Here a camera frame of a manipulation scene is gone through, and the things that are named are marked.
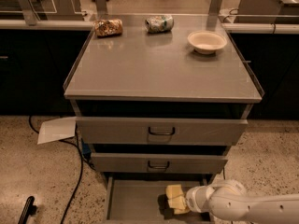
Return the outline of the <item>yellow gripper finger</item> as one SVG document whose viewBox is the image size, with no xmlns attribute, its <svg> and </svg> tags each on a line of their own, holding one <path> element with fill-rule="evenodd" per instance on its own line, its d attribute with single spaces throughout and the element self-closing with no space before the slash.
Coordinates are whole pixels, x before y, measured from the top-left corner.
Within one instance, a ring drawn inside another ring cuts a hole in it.
<svg viewBox="0 0 299 224">
<path fill-rule="evenodd" d="M 174 211 L 175 215 L 182 215 L 190 212 L 190 208 L 186 204 L 183 196 L 177 196 L 169 199 L 168 205 Z"/>
</svg>

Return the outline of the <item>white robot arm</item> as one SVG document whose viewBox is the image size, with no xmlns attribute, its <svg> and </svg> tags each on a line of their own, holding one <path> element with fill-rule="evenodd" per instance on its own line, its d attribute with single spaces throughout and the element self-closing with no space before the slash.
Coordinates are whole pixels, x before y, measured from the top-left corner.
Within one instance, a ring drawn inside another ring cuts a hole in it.
<svg viewBox="0 0 299 224">
<path fill-rule="evenodd" d="M 252 197 L 236 180 L 222 180 L 187 191 L 180 184 L 169 185 L 165 193 L 176 215 L 208 212 L 227 221 L 299 224 L 298 194 Z"/>
</svg>

